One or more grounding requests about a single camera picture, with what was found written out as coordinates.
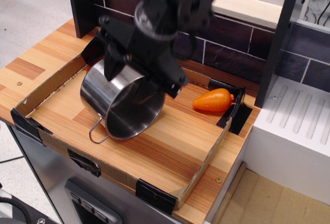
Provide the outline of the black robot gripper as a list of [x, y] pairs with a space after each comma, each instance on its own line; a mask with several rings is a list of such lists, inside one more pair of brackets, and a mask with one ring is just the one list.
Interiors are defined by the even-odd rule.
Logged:
[[108, 15], [100, 16], [99, 23], [106, 79], [111, 81], [126, 65], [145, 76], [136, 91], [137, 104], [152, 99], [163, 104], [166, 93], [175, 98], [188, 84], [172, 51], [178, 35], [177, 4], [141, 1], [133, 24]]

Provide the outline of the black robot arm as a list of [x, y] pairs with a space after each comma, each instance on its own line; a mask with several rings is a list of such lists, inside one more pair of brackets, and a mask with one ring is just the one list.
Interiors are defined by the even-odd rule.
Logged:
[[197, 48], [195, 32], [208, 26], [213, 0], [142, 0], [134, 24], [100, 17], [100, 35], [107, 41], [104, 74], [112, 80], [126, 65], [146, 77], [135, 93], [142, 104], [157, 91], [175, 97], [188, 84], [179, 66]]

